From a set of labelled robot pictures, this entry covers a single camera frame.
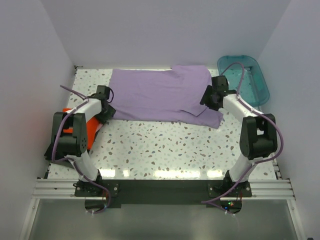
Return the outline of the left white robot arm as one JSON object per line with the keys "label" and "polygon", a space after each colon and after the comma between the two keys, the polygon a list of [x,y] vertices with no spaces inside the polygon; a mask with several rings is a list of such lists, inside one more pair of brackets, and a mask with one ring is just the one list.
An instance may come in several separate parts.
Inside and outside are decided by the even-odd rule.
{"label": "left white robot arm", "polygon": [[44,156],[55,164],[68,162],[78,173],[79,180],[87,182],[86,191],[92,196],[99,196],[104,184],[97,180],[100,172],[88,153],[90,134],[87,123],[97,120],[97,127],[92,131],[95,136],[99,127],[113,118],[116,113],[111,106],[114,91],[108,86],[98,85],[95,93],[85,96],[65,86],[63,88],[78,95],[82,102],[67,111],[54,113],[51,141]]}

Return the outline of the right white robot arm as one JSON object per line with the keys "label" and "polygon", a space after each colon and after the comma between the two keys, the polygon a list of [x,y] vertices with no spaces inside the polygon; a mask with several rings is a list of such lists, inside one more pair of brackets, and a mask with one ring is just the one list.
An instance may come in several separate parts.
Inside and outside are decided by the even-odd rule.
{"label": "right white robot arm", "polygon": [[240,155],[234,166],[226,173],[230,179],[223,183],[223,192],[230,197],[240,190],[240,183],[246,182],[256,163],[267,160],[278,149],[276,119],[264,114],[246,103],[236,90],[230,90],[227,78],[215,76],[200,101],[211,110],[225,109],[241,123]]}

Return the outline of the lavender t shirt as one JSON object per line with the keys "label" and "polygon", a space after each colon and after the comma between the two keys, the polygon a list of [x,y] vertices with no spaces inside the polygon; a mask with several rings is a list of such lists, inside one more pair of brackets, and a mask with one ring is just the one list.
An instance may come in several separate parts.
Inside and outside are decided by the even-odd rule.
{"label": "lavender t shirt", "polygon": [[109,80],[114,92],[114,118],[183,122],[217,129],[223,114],[200,104],[210,84],[210,71],[203,65],[175,65],[161,71],[114,69]]}

